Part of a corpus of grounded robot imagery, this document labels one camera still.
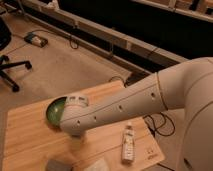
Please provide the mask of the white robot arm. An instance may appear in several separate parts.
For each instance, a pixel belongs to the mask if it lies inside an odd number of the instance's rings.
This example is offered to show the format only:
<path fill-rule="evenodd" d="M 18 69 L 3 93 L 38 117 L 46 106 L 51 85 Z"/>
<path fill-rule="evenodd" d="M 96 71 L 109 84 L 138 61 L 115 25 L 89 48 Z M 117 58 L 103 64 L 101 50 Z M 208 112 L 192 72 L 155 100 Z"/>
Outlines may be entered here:
<path fill-rule="evenodd" d="M 176 171 L 213 171 L 213 57 L 174 65 L 90 105 L 67 97 L 60 128 L 69 135 L 143 115 L 183 109 L 183 137 Z"/>

